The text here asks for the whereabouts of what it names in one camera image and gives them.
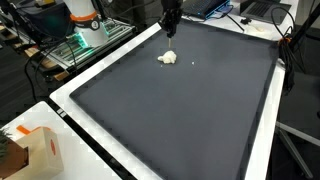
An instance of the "white table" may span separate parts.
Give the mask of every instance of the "white table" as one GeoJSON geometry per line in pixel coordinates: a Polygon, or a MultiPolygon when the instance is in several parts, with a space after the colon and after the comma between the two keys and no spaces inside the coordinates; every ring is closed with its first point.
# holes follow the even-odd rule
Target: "white table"
{"type": "Polygon", "coordinates": [[[40,102],[5,125],[12,139],[23,136],[16,127],[29,130],[49,127],[57,134],[64,171],[53,180],[121,180],[121,178],[45,103],[40,102]]]}
{"type": "MultiPolygon", "coordinates": [[[[298,0],[283,0],[283,2],[292,4],[290,12],[295,17],[297,11],[298,0]]],[[[240,22],[241,17],[237,15],[231,16],[240,22]]],[[[263,33],[252,32],[247,30],[246,33],[262,37],[264,39],[278,40],[280,35],[276,32],[272,24],[262,23],[258,21],[252,22],[254,25],[264,28],[263,33]]],[[[219,20],[209,20],[205,24],[216,26],[236,32],[241,32],[230,19],[223,18],[219,20]]],[[[287,16],[284,23],[280,26],[281,30],[286,30],[288,26],[292,25],[289,17],[287,16]]],[[[98,143],[101,144],[115,159],[117,159],[130,173],[132,173],[139,180],[160,179],[151,169],[144,165],[137,157],[129,152],[123,145],[113,138],[107,131],[105,131],[99,124],[97,124],[89,115],[87,115],[69,95],[76,90],[79,86],[90,80],[99,72],[110,66],[113,62],[130,52],[136,46],[152,36],[161,28],[158,24],[153,25],[145,32],[132,39],[130,42],[123,45],[121,48],[114,51],[112,54],[103,58],[97,64],[74,78],[72,81],[62,86],[60,89],[50,95],[50,98],[58,104],[65,112],[82,126],[85,131],[90,134],[98,143]]],[[[263,180],[266,177],[269,156],[271,152],[271,145],[273,134],[275,130],[276,117],[280,102],[280,95],[284,80],[285,71],[278,64],[272,81],[270,89],[265,102],[265,107],[262,113],[260,124],[258,127],[256,139],[253,145],[247,173],[246,180],[263,180]]]]}

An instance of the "desk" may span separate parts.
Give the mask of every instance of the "desk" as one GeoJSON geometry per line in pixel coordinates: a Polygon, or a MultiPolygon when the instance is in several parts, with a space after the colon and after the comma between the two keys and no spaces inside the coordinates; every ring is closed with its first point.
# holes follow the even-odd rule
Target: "desk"
{"type": "MultiPolygon", "coordinates": [[[[284,0],[284,2],[285,1],[292,2],[290,4],[293,4],[293,6],[291,7],[290,12],[295,16],[298,0],[284,0]]],[[[238,22],[241,19],[241,17],[234,14],[231,16],[238,22]]],[[[289,20],[289,17],[286,17],[280,29],[283,30],[289,25],[292,25],[289,20]]],[[[205,24],[240,32],[239,28],[227,18],[215,21],[207,21],[205,24]]],[[[262,22],[259,22],[259,24],[261,24],[261,27],[263,26],[265,32],[256,36],[270,40],[273,38],[279,39],[280,36],[278,36],[278,33],[276,34],[275,30],[272,29],[272,24],[262,22]]],[[[50,95],[50,98],[55,103],[65,110],[65,112],[72,119],[74,119],[76,123],[83,127],[88,134],[90,134],[98,143],[100,143],[101,146],[103,146],[115,159],[117,159],[139,180],[160,178],[139,159],[137,159],[131,152],[129,152],[123,145],[121,145],[115,138],[113,138],[107,131],[105,131],[100,125],[98,125],[91,117],[89,117],[75,102],[72,101],[69,95],[86,81],[90,80],[92,77],[110,66],[113,62],[117,61],[126,53],[130,52],[136,46],[148,39],[159,29],[160,26],[158,24],[153,25],[136,38],[132,39],[121,48],[114,51],[112,54],[103,58],[97,64],[50,95]]],[[[265,102],[265,107],[258,127],[256,139],[253,144],[253,149],[246,173],[246,180],[262,180],[266,177],[284,74],[284,70],[281,68],[281,65],[278,64],[271,80],[270,89],[265,102]]]]}
{"type": "Polygon", "coordinates": [[[46,126],[57,134],[64,171],[53,180],[108,179],[120,177],[45,103],[40,102],[5,125],[12,139],[23,136],[15,128],[23,125],[27,129],[46,126]]]}

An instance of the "dark gray surface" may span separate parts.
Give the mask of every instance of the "dark gray surface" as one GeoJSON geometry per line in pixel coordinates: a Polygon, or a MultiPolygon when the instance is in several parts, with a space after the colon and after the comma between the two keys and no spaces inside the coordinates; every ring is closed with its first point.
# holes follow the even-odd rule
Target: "dark gray surface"
{"type": "Polygon", "coordinates": [[[295,86],[282,97],[279,122],[320,140],[320,78],[295,74],[295,86]]]}
{"type": "Polygon", "coordinates": [[[240,179],[276,51],[195,24],[173,42],[176,64],[157,61],[168,43],[158,32],[71,97],[164,179],[240,179]]]}

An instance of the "white crumpled object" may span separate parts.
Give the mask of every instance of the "white crumpled object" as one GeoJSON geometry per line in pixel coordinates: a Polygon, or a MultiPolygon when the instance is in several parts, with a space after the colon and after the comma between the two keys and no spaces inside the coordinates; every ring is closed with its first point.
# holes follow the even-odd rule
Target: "white crumpled object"
{"type": "Polygon", "coordinates": [[[177,60],[177,55],[173,51],[168,51],[163,56],[159,56],[158,60],[164,64],[174,64],[177,60]]]}

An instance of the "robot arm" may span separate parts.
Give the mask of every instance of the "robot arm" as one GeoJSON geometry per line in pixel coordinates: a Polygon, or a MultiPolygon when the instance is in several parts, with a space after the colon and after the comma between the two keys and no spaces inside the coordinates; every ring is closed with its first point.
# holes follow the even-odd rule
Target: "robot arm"
{"type": "Polygon", "coordinates": [[[182,16],[181,5],[183,0],[161,0],[163,16],[159,21],[161,28],[167,31],[168,38],[176,34],[177,25],[182,16]]]}

